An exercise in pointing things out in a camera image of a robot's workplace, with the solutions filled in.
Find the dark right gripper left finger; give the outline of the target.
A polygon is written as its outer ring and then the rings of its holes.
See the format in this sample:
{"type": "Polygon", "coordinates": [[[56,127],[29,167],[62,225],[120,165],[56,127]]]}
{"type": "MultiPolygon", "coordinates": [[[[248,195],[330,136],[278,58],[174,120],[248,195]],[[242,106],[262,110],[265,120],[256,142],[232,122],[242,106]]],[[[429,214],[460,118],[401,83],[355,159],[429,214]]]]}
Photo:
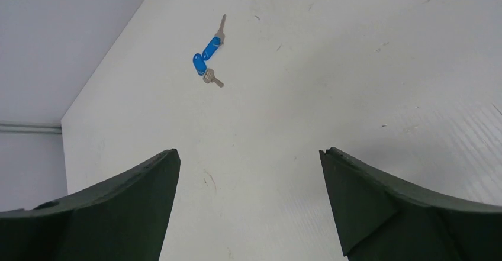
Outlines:
{"type": "Polygon", "coordinates": [[[159,260],[176,194],[176,149],[31,210],[1,213],[2,260],[159,260]]]}

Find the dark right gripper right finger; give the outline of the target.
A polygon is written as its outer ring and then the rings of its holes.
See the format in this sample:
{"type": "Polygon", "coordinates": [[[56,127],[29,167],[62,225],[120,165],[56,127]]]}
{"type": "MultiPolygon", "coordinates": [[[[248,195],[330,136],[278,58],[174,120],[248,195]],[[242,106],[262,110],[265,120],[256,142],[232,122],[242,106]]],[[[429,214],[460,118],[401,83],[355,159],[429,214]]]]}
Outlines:
{"type": "Polygon", "coordinates": [[[349,260],[501,259],[501,207],[426,189],[334,147],[320,161],[349,260]]]}

